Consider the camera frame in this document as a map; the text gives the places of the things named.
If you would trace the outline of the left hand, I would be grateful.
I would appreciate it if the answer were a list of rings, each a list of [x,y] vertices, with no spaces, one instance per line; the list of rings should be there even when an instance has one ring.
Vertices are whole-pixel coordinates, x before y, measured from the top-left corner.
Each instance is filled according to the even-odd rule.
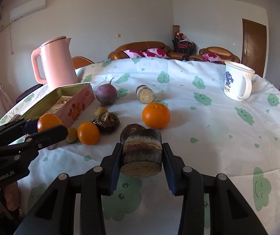
[[[21,193],[17,181],[0,189],[0,203],[2,203],[8,211],[15,211],[20,206]]]

